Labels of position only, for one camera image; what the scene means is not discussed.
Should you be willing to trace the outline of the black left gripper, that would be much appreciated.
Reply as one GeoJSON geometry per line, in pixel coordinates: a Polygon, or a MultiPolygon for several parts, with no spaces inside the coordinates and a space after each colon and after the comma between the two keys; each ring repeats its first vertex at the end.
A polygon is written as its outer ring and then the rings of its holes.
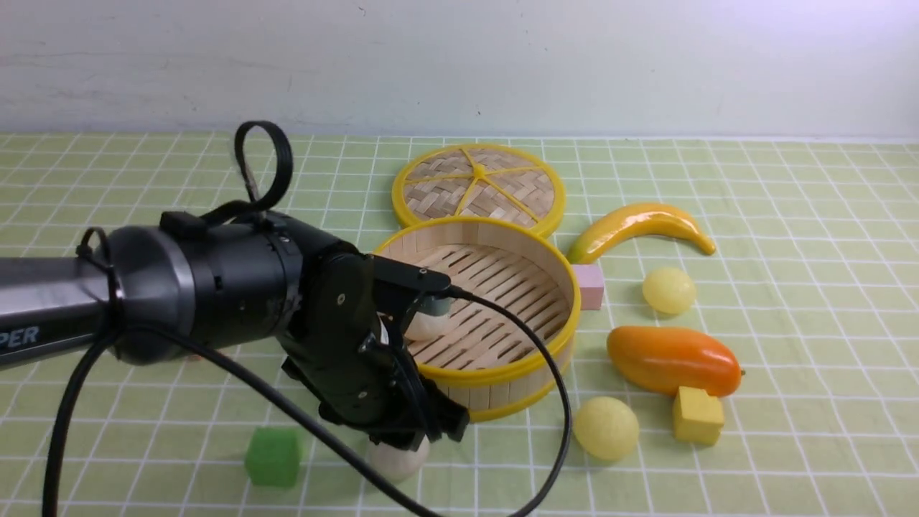
{"type": "Polygon", "coordinates": [[[370,254],[345,243],[301,252],[301,307],[280,343],[285,371],[318,398],[319,415],[403,451],[462,441],[469,410],[418,373],[403,336],[411,320],[377,311],[370,254]]]}

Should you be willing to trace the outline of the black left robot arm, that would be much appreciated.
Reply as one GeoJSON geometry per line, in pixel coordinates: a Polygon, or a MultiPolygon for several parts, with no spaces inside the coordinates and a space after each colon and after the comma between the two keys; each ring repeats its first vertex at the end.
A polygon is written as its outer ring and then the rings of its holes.
{"type": "Polygon", "coordinates": [[[363,254],[286,215],[187,235],[121,227],[74,256],[3,258],[1,284],[4,369],[100,337],[114,337],[115,356],[134,366],[187,356],[173,336],[211,350],[273,337],[319,415],[376,444],[458,442],[470,421],[422,376],[403,336],[429,299],[445,307],[449,277],[363,254]]]}

